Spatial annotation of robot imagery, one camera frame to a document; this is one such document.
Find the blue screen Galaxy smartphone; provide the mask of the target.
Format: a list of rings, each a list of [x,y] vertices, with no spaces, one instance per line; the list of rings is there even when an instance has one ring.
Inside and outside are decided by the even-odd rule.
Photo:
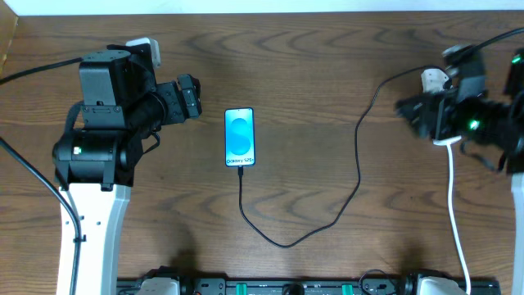
[[[225,165],[253,166],[255,159],[255,113],[251,107],[224,112]]]

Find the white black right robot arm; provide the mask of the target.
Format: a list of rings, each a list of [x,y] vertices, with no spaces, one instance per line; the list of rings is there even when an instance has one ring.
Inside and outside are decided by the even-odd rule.
[[[397,114],[413,132],[429,137],[437,146],[469,142],[495,145],[503,153],[497,165],[484,157],[472,158],[496,173],[511,175],[515,206],[516,238],[513,263],[514,294],[523,292],[523,51],[511,61],[505,94],[511,103],[488,99],[485,67],[478,46],[454,46],[444,51],[446,69],[425,66],[421,74],[422,94],[399,100]]]

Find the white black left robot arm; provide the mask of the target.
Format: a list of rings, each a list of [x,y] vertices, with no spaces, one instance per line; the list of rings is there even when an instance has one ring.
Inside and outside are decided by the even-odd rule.
[[[202,113],[191,75],[157,83],[160,48],[142,38],[83,57],[83,101],[52,150],[61,209],[59,294],[115,294],[124,215],[143,140]]]

